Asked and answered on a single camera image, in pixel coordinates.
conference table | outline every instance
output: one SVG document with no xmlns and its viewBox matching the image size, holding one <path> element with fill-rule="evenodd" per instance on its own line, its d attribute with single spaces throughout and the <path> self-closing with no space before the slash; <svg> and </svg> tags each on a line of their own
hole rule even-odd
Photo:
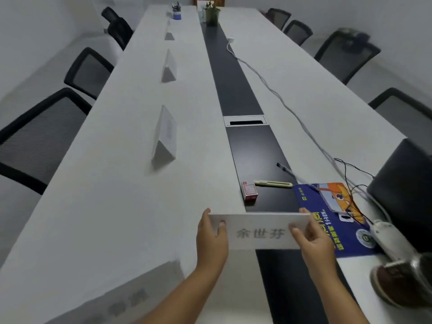
<svg viewBox="0 0 432 324">
<path fill-rule="evenodd" d="M 182 7 L 181 21 L 169 20 L 167 10 L 152 5 L 145 12 L 11 250 L 0 271 L 0 322 L 46 323 L 170 262 L 187 276 L 196 264 L 203 210 L 248 210 L 225 113 L 260 108 L 268 125 L 257 127 L 273 132 L 281 161 L 307 182 L 342 181 L 279 99 L 216 43 L 221 38 L 234 39 L 236 56 L 266 79 L 332 156 L 375 174 L 404 138 L 257 10 L 222 8 L 213 31 L 199 22 L 196 7 Z M 174 41 L 164 40 L 167 29 Z M 177 80 L 161 83 L 168 49 Z M 162 105 L 177 123 L 177 155 L 154 166 Z M 370 182 L 354 169 L 348 176 Z M 372 204 L 355 199 L 368 217 L 380 218 Z M 430 322 L 426 312 L 393 308 L 373 292 L 370 270 L 386 261 L 383 255 L 337 260 L 371 323 Z M 300 251 L 231 250 L 198 323 L 272 322 L 326 323 Z"/>
</svg>

pen holder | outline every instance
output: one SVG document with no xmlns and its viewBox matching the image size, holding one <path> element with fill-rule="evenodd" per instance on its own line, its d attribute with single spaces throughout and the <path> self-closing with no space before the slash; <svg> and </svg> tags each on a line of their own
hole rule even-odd
<svg viewBox="0 0 432 324">
<path fill-rule="evenodd" d="M 181 20 L 181 12 L 180 11 L 173 11 L 172 12 L 172 19 Z"/>
</svg>

black office chair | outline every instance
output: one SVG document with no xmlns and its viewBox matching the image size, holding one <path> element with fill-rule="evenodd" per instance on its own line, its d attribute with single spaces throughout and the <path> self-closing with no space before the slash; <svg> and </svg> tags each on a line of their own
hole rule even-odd
<svg viewBox="0 0 432 324">
<path fill-rule="evenodd" d="M 298 45 L 302 45 L 313 34 L 309 26 L 295 19 L 288 24 L 284 33 Z"/>
<path fill-rule="evenodd" d="M 0 175 L 43 194 L 92 107 L 63 88 L 0 131 Z"/>
<path fill-rule="evenodd" d="M 102 17 L 109 21 L 109 23 L 112 23 L 113 21 L 116 21 L 120 18 L 119 15 L 110 7 L 106 7 L 103 9 L 101 13 Z"/>
<path fill-rule="evenodd" d="M 273 25 L 278 27 L 278 29 L 282 30 L 288 21 L 291 14 L 281 9 L 270 8 L 267 11 L 266 18 L 270 20 Z"/>
<path fill-rule="evenodd" d="M 389 88 L 369 103 L 384 119 L 432 154 L 432 110 L 397 88 Z"/>
<path fill-rule="evenodd" d="M 346 85 L 356 72 L 380 52 L 381 49 L 371 43 L 336 31 L 318 50 L 315 60 Z"/>
<path fill-rule="evenodd" d="M 110 34 L 118 45 L 120 45 L 121 49 L 124 50 L 133 35 L 133 30 L 123 18 L 119 18 L 109 24 L 108 34 Z"/>
<path fill-rule="evenodd" d="M 96 100 L 113 70 L 108 60 L 87 47 L 69 68 L 64 83 Z"/>
</svg>

